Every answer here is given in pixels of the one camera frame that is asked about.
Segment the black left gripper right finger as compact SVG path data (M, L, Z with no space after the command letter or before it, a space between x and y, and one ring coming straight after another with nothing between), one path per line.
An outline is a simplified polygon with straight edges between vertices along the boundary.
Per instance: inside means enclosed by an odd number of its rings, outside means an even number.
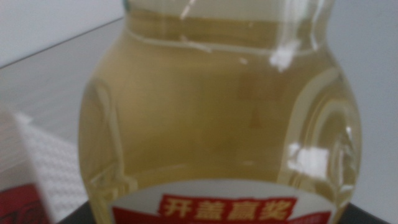
M350 203L342 214L338 224L390 224Z

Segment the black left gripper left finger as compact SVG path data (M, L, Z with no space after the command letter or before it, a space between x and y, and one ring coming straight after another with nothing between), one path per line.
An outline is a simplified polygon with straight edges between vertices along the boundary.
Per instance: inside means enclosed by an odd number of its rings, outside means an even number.
M97 224L89 202L85 202L57 224Z

